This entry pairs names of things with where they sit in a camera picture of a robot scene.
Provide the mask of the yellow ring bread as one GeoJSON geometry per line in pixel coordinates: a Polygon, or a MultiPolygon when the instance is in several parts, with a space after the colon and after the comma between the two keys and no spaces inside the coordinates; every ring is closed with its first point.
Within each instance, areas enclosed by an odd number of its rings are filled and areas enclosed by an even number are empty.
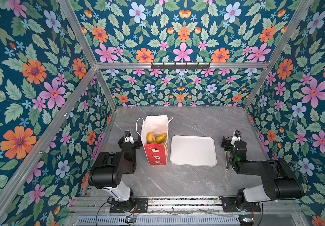
{"type": "Polygon", "coordinates": [[[152,132],[150,132],[150,133],[147,134],[146,140],[147,140],[147,144],[154,144],[154,143],[156,143],[156,137],[155,137],[155,135],[152,132]]]}

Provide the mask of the yellow croissant bread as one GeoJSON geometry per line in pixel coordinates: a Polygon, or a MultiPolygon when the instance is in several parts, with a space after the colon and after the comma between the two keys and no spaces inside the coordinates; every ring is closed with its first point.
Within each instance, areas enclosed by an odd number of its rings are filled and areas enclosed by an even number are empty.
{"type": "Polygon", "coordinates": [[[158,137],[156,137],[156,143],[162,144],[166,141],[166,139],[167,139],[167,133],[161,134],[158,137]]]}

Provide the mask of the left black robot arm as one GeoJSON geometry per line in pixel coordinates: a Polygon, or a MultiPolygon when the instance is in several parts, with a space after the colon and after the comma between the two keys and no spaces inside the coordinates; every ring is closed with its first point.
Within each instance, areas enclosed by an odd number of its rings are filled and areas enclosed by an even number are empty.
{"type": "Polygon", "coordinates": [[[99,153],[91,167],[88,184],[108,192],[112,198],[111,213],[133,212],[137,208],[133,190],[123,181],[123,175],[135,173],[136,150],[142,146],[141,136],[135,142],[129,131],[118,141],[120,151],[99,153]]]}

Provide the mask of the red white paper bag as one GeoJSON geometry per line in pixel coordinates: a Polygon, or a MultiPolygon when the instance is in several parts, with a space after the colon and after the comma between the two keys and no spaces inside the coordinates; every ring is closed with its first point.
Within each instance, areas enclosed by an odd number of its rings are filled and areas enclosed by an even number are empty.
{"type": "Polygon", "coordinates": [[[141,137],[147,161],[151,166],[167,165],[169,124],[172,120],[167,115],[150,115],[136,121],[136,132],[141,137]]]}

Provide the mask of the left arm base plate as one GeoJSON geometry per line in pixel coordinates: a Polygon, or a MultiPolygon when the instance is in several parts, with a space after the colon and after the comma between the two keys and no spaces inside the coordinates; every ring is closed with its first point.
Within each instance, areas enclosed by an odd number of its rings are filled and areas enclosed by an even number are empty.
{"type": "Polygon", "coordinates": [[[128,201],[112,201],[110,213],[147,213],[148,198],[132,198],[128,201]]]}

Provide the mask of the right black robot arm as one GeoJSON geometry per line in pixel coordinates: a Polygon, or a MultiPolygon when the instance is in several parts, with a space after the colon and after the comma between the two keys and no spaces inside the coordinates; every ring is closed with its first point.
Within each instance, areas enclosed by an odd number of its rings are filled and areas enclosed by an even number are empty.
{"type": "Polygon", "coordinates": [[[308,190],[304,190],[287,163],[249,161],[246,146],[247,143],[237,135],[223,138],[221,147],[230,153],[227,166],[239,175],[259,176],[262,184],[239,189],[234,199],[221,196],[224,211],[259,212],[260,202],[296,200],[305,196],[308,190]]]}

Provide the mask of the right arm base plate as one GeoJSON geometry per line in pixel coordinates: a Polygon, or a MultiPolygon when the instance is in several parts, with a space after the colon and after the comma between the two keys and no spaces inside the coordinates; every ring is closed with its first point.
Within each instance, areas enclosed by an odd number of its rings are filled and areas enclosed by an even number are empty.
{"type": "Polygon", "coordinates": [[[258,202],[247,202],[241,197],[224,197],[220,196],[224,212],[261,212],[258,202]]]}

